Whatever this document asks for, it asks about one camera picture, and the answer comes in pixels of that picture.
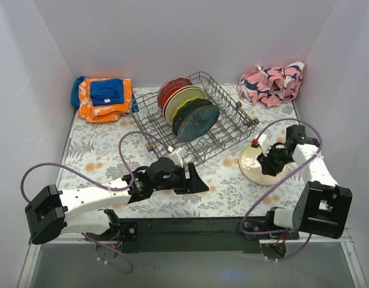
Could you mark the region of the cream green plate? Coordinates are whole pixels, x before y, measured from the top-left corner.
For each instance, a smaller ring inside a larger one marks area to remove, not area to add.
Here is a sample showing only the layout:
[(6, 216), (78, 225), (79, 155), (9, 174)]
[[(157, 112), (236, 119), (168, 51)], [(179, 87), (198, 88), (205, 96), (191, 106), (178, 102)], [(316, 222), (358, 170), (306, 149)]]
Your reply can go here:
[(257, 160), (261, 152), (260, 148), (254, 148), (251, 145), (246, 146), (239, 156), (239, 167), (242, 173), (255, 184), (273, 186), (288, 174), (290, 166), (284, 166), (277, 176), (264, 175)]

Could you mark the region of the dark teal plate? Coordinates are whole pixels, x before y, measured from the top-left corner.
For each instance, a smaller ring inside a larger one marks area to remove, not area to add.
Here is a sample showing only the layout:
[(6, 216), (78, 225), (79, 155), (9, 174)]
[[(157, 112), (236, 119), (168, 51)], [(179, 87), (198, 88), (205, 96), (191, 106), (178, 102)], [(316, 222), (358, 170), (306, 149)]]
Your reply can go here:
[(193, 112), (203, 108), (210, 107), (212, 110), (217, 109), (209, 100), (196, 99), (187, 103), (184, 107), (180, 108), (176, 116), (173, 119), (172, 131), (177, 136), (178, 131), (182, 123), (188, 118)]
[(180, 126), (178, 138), (186, 142), (199, 138), (212, 128), (219, 115), (219, 108), (203, 107), (193, 112)]

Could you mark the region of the green polka dot scalloped plate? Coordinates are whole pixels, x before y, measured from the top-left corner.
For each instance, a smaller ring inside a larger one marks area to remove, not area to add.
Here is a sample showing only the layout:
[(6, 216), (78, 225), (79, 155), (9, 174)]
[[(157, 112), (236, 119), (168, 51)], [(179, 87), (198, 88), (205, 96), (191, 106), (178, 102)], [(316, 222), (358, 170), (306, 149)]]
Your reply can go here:
[(191, 97), (185, 100), (174, 112), (171, 127), (175, 125), (177, 117), (179, 117), (180, 119), (185, 119), (194, 111), (198, 110), (200, 107), (203, 107), (206, 104), (209, 104), (209, 101), (207, 99), (202, 99), (199, 97)]

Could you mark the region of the pink and green branch plate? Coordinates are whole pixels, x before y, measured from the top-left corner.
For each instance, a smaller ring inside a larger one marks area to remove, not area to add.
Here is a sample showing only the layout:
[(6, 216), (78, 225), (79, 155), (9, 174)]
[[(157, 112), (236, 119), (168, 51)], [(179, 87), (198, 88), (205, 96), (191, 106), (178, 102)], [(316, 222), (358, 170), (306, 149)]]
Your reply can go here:
[(169, 125), (172, 125), (173, 117), (177, 114), (179, 106), (192, 98), (205, 99), (206, 94), (202, 88), (195, 85), (188, 85), (180, 88), (169, 97), (163, 109), (163, 116)]

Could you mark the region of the orange plate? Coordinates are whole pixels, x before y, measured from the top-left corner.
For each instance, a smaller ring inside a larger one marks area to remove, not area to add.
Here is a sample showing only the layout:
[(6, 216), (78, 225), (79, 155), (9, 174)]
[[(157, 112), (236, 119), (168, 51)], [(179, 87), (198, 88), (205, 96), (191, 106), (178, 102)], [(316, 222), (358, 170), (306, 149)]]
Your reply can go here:
[(181, 86), (177, 86), (172, 88), (163, 98), (163, 102), (162, 102), (162, 111), (165, 111), (165, 106), (166, 103), (168, 102), (169, 98), (178, 90), (180, 90), (182, 87)]

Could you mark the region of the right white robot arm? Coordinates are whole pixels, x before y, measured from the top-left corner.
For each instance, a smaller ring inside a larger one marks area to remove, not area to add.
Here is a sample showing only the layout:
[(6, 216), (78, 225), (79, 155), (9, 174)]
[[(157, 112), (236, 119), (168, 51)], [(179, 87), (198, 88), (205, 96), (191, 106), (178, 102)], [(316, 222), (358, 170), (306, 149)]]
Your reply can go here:
[(257, 157), (263, 175), (276, 176), (295, 163), (305, 187), (293, 209), (271, 208), (266, 214), (264, 233), (280, 237), (285, 230), (300, 231), (327, 238), (342, 236), (352, 202), (352, 192), (339, 186), (329, 173), (320, 153), (320, 142), (307, 137), (302, 125), (286, 129), (286, 141), (271, 144), (266, 135), (252, 141), (262, 152)]

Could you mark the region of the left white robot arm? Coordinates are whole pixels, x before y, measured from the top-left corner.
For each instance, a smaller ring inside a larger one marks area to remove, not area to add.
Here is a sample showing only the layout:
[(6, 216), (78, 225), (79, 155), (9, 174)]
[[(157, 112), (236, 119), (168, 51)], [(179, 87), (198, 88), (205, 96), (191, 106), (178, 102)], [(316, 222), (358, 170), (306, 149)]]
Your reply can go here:
[(124, 228), (105, 209), (143, 201), (162, 190), (196, 194), (209, 188), (193, 163), (181, 166), (167, 157), (108, 184), (75, 190), (48, 185), (25, 207), (31, 243), (45, 244), (63, 233), (90, 233), (113, 240)]

